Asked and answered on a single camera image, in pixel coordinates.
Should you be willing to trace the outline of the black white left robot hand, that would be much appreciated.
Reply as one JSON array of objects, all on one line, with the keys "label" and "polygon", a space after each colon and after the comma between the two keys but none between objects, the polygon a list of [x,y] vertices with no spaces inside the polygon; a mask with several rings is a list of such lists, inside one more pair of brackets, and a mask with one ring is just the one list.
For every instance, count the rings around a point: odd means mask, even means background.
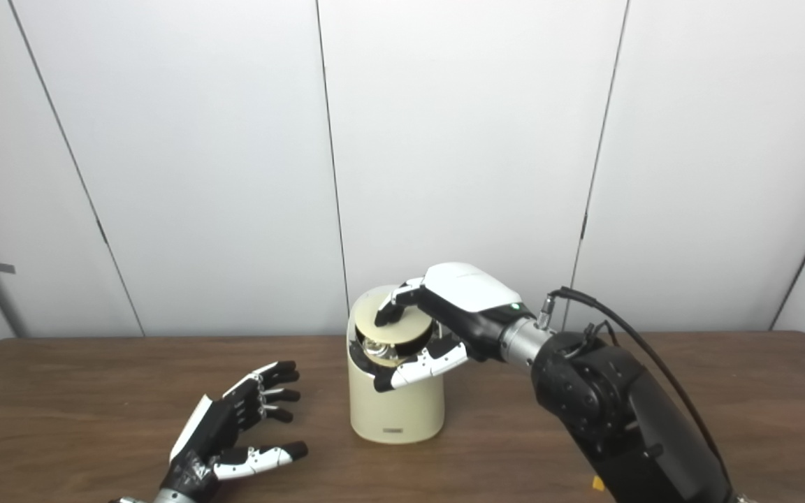
[{"label": "black white left robot hand", "polygon": [[293,360],[252,370],[213,399],[202,395],[171,448],[157,502],[213,502],[227,481],[245,479],[290,465],[309,455],[305,442],[243,446],[239,437],[266,420],[290,423],[294,416],[277,406],[297,402],[300,392],[284,388],[300,373]]}]

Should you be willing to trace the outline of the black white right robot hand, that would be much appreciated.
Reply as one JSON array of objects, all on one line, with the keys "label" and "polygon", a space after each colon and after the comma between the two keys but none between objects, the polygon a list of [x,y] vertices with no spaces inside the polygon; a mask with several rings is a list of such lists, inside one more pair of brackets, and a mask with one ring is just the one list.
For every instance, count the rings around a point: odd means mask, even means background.
[{"label": "black white right robot hand", "polygon": [[409,307],[418,308],[451,335],[429,341],[393,370],[378,372],[373,379],[378,393],[434,378],[469,359],[501,362],[508,328],[537,319],[520,294],[464,262],[431,266],[424,276],[400,284],[381,303],[375,325],[382,328],[399,322]]}]

